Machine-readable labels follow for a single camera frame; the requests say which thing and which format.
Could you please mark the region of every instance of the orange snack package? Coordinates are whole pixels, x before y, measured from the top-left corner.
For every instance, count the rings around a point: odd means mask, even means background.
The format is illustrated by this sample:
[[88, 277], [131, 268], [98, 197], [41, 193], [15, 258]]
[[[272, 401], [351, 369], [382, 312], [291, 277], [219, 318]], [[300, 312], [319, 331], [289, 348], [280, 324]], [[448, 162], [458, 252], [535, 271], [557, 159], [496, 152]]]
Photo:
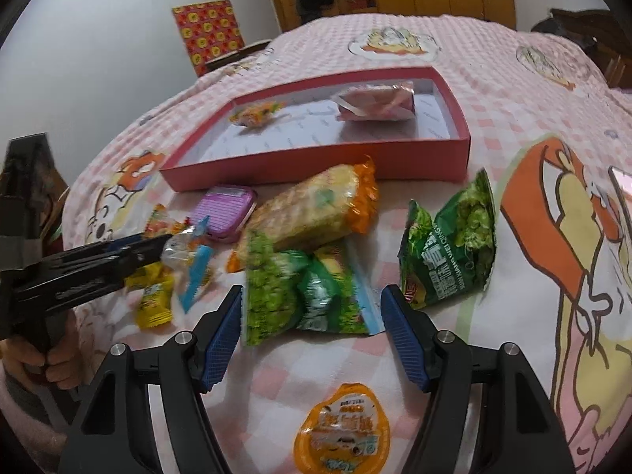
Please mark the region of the orange snack package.
[[375, 165], [370, 158], [355, 166], [331, 167], [258, 207], [228, 259], [226, 271], [244, 268], [252, 230], [263, 232], [273, 242], [274, 251], [310, 253], [351, 232], [367, 233], [377, 200]]
[[304, 474], [378, 474], [389, 456], [391, 430], [375, 394], [345, 383], [307, 416], [294, 441]]

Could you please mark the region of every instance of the bed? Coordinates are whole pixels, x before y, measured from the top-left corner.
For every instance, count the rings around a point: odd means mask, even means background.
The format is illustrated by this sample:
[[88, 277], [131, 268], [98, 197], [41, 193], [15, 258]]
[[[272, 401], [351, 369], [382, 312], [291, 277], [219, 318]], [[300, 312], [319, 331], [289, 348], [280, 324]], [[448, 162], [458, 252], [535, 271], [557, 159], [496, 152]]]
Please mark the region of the bed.
[[[388, 55], [362, 49], [376, 34], [378, 49], [387, 46]], [[436, 50], [415, 55], [404, 44], [398, 50], [398, 34], [430, 36]], [[201, 193], [173, 193], [157, 171], [200, 123], [241, 94], [345, 71], [428, 65], [465, 114], [472, 137], [468, 178], [487, 169], [498, 209], [489, 287], [429, 308], [429, 314], [438, 328], [471, 344], [520, 345], [551, 395], [577, 472], [586, 473], [632, 416], [630, 238], [608, 176], [609, 166], [632, 170], [632, 97], [610, 90], [592, 61], [566, 39], [452, 16], [362, 14], [309, 23], [255, 58], [205, 75], [118, 135], [71, 189], [64, 245], [140, 231], [156, 203], [176, 217], [187, 215]], [[281, 188], [258, 188], [260, 199]], [[434, 213], [457, 188], [380, 183], [378, 222], [367, 237], [353, 237], [375, 294], [399, 282], [397, 250], [409, 199]], [[228, 289], [244, 280], [243, 273], [223, 271], [228, 254], [229, 248], [218, 249], [217, 282], [202, 300], [186, 315], [174, 305], [172, 325], [157, 332], [139, 332], [121, 294], [78, 308], [87, 375], [113, 343], [160, 345], [217, 308]], [[224, 381], [203, 397], [233, 472], [296, 472], [296, 431], [309, 410], [345, 382], [364, 383], [377, 395], [392, 434], [383, 472], [400, 472], [427, 397], [406, 379], [388, 336], [299, 332], [254, 349], [238, 345]], [[468, 470], [475, 440], [477, 395], [474, 390], [459, 473]], [[150, 398], [163, 470], [176, 473], [155, 387]]]

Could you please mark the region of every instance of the snack bag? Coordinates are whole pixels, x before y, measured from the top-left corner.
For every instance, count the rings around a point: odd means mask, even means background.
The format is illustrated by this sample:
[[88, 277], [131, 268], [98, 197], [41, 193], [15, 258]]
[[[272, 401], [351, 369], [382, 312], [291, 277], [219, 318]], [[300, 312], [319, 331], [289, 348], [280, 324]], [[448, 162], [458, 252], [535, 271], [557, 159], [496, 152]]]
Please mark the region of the snack bag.
[[434, 222], [410, 201], [399, 248], [401, 290], [419, 310], [483, 288], [494, 264], [494, 201], [484, 169], [439, 210]]
[[273, 119], [274, 113], [279, 112], [284, 106], [283, 103], [276, 102], [258, 103], [234, 113], [230, 117], [230, 121], [233, 124], [249, 128], [259, 128], [269, 123]]
[[241, 306], [246, 345], [256, 346], [296, 325], [302, 314], [296, 297], [297, 275], [307, 263], [301, 251], [274, 253], [265, 234], [250, 232], [245, 303]]
[[159, 261], [139, 267], [134, 274], [125, 278], [125, 288], [128, 292], [132, 292], [148, 287], [158, 278], [160, 270], [162, 270], [162, 264]]
[[305, 301], [299, 330], [368, 334], [343, 242], [318, 248], [298, 289]]
[[307, 416], [294, 441], [294, 462], [304, 474], [379, 474], [390, 447], [389, 422], [375, 394], [345, 383]]
[[141, 329], [153, 328], [171, 322], [171, 293], [173, 276], [164, 273], [160, 280], [146, 287], [136, 311], [136, 324]]
[[375, 166], [364, 164], [331, 167], [270, 199], [247, 223], [227, 272], [243, 269], [248, 233], [263, 232], [274, 251], [297, 249], [311, 252], [351, 232], [367, 233], [377, 211]]
[[338, 104], [339, 121], [386, 120], [415, 118], [415, 87], [411, 81], [397, 85], [351, 87], [332, 96]]

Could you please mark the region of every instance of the orange cartoon character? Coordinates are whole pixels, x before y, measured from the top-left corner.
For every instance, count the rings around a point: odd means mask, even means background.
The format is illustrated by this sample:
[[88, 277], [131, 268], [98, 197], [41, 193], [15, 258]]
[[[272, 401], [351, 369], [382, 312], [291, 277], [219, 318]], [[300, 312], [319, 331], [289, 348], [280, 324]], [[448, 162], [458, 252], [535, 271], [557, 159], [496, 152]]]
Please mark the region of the orange cartoon character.
[[[516, 311], [536, 318], [531, 343], [524, 340], [543, 386], [550, 387], [576, 471], [587, 473], [632, 415], [632, 280], [621, 216], [574, 151], [556, 137], [535, 144], [519, 160], [500, 212], [498, 227], [507, 234], [499, 242], [499, 269], [514, 275], [516, 299], [528, 297], [518, 294], [520, 283], [530, 297], [522, 308], [502, 310], [509, 294], [501, 301], [488, 293], [481, 308], [495, 307], [497, 322]], [[510, 251], [511, 243], [519, 251]], [[503, 267], [503, 255], [507, 266], [520, 253], [519, 272]], [[494, 295], [501, 277], [489, 287]], [[482, 310], [485, 318], [490, 311]], [[512, 332], [526, 333], [515, 327]]]
[[88, 220], [86, 243], [108, 241], [121, 226], [140, 194], [156, 174], [164, 154], [144, 151], [126, 159], [97, 197], [94, 213]]

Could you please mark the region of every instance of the clear plastic wrapper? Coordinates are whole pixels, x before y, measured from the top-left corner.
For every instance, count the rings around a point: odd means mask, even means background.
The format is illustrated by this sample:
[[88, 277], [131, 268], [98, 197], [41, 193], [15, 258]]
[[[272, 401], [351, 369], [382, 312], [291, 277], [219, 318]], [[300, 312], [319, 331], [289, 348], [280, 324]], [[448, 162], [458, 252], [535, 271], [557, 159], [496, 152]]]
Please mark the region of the clear plastic wrapper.
[[274, 118], [274, 114], [283, 107], [283, 103], [277, 102], [258, 103], [234, 113], [230, 120], [231, 123], [240, 126], [259, 128], [269, 123]]
[[244, 268], [248, 233], [263, 232], [274, 251], [318, 247], [352, 232], [367, 233], [377, 212], [378, 190], [371, 159], [363, 164], [331, 167], [265, 202], [252, 216], [226, 265]]
[[339, 121], [401, 121], [415, 118], [415, 88], [411, 81], [397, 85], [351, 87], [335, 94]]
[[208, 218], [173, 235], [162, 250], [160, 260], [178, 276], [176, 293], [185, 312], [213, 282], [214, 270], [209, 265], [213, 249], [203, 244]]

